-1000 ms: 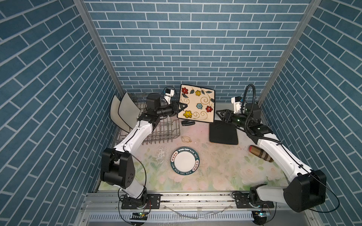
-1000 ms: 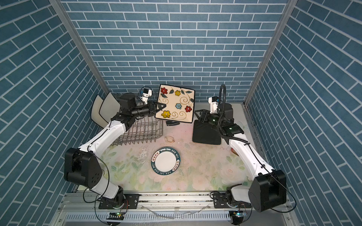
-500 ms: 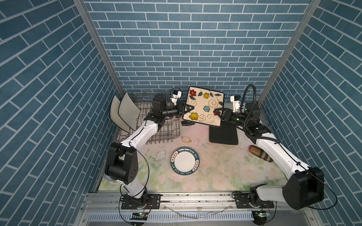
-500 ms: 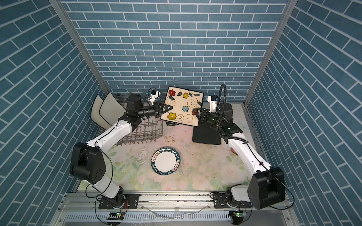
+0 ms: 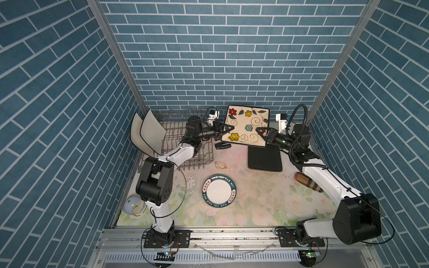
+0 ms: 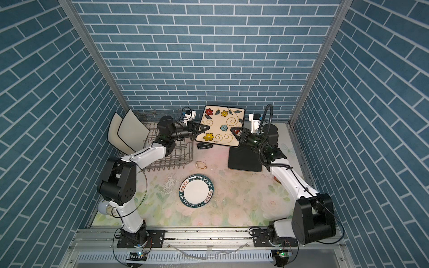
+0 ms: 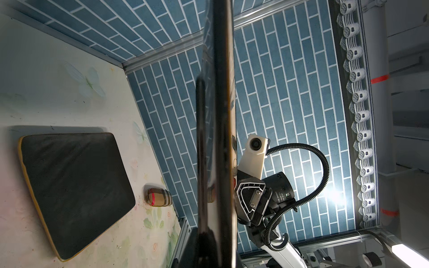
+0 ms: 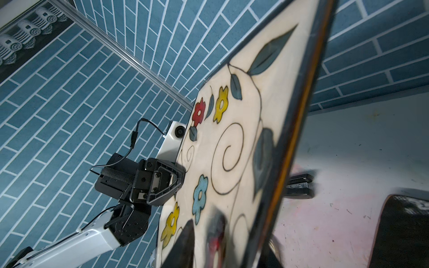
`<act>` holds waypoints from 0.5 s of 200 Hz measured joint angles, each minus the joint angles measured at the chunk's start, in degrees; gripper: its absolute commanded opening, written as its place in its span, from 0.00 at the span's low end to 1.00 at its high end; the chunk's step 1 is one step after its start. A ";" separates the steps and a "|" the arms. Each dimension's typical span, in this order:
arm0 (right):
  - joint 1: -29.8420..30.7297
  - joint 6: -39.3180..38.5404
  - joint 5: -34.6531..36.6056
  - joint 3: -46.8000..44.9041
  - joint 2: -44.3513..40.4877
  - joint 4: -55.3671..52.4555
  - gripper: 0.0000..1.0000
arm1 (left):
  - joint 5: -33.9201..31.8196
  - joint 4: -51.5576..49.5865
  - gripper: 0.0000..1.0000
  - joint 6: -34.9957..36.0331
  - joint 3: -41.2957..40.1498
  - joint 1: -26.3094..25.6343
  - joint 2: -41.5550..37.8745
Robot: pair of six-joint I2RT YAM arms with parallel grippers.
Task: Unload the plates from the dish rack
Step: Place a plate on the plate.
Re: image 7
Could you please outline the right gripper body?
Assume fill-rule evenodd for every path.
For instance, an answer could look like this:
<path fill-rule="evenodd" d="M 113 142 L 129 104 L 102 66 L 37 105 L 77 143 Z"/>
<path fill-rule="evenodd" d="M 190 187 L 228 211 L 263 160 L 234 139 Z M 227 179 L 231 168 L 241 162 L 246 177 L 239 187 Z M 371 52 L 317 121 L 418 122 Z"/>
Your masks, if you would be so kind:
<path fill-rule="evenodd" d="M 265 218 L 295 201 L 285 173 L 279 172 L 261 180 L 238 171 L 235 205 L 239 223 L 259 226 Z"/>

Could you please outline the floral square plate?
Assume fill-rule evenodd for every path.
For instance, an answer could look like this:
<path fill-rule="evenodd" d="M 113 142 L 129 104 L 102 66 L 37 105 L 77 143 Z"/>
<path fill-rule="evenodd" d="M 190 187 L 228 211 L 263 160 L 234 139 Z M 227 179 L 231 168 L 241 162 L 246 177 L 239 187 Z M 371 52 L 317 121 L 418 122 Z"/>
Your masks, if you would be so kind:
<path fill-rule="evenodd" d="M 199 268 L 237 266 L 233 197 L 235 78 L 231 1 L 207 1 L 196 81 Z"/>

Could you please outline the black square plate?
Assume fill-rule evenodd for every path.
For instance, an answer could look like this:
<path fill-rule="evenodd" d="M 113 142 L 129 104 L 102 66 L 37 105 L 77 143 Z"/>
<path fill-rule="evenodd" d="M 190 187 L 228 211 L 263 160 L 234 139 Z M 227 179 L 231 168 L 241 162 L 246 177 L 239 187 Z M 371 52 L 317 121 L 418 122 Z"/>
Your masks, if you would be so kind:
<path fill-rule="evenodd" d="M 23 136 L 18 155 L 36 211 L 61 261 L 78 255 L 135 206 L 112 133 Z"/>

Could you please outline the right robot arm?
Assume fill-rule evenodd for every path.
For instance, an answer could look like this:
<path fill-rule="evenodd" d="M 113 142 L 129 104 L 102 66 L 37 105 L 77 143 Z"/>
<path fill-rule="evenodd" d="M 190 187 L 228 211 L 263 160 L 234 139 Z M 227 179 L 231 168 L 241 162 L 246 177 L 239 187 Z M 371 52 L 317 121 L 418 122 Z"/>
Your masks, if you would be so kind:
<path fill-rule="evenodd" d="M 270 231 L 270 244 L 264 244 L 264 233 L 269 221 L 282 208 L 295 202 L 293 188 L 282 172 L 258 179 L 238 171 L 235 186 L 235 205 L 238 222 L 246 227 L 249 239 L 266 251 L 271 259 L 269 267 L 305 268 L 306 262 L 287 233 L 281 233 L 277 224 Z"/>

